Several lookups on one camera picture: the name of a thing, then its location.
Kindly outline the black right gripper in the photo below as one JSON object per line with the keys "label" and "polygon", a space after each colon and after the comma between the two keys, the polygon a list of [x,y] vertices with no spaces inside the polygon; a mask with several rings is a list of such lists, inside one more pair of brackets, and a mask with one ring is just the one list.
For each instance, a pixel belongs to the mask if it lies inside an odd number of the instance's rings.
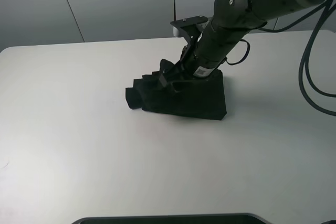
{"label": "black right gripper", "polygon": [[157,89],[165,94],[209,94],[210,83],[207,77],[196,77],[194,72],[201,65],[201,58],[195,52],[197,41],[208,22],[204,16],[194,16],[171,22],[181,28],[187,45],[182,49],[177,63],[161,60]]}

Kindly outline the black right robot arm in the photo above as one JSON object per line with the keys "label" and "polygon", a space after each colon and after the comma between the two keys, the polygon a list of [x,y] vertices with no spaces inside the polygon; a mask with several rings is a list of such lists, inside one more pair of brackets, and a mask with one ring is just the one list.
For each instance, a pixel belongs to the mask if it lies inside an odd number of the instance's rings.
{"label": "black right robot arm", "polygon": [[172,22],[188,45],[180,60],[160,72],[163,87],[179,92],[188,83],[207,79],[250,31],[267,21],[319,5],[325,0],[215,0],[213,16]]}

